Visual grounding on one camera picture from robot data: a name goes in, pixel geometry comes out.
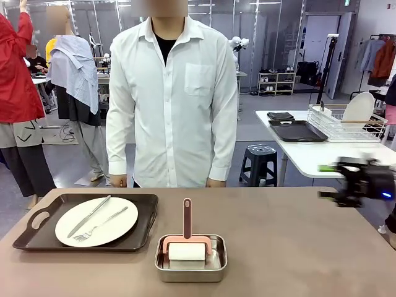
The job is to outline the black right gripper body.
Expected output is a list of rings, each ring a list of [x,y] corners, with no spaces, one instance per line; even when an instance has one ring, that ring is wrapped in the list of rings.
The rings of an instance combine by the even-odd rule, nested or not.
[[[337,168],[346,181],[346,188],[336,203],[339,207],[360,207],[361,199],[368,198],[386,202],[395,199],[395,170],[380,165],[378,160],[341,157]]]

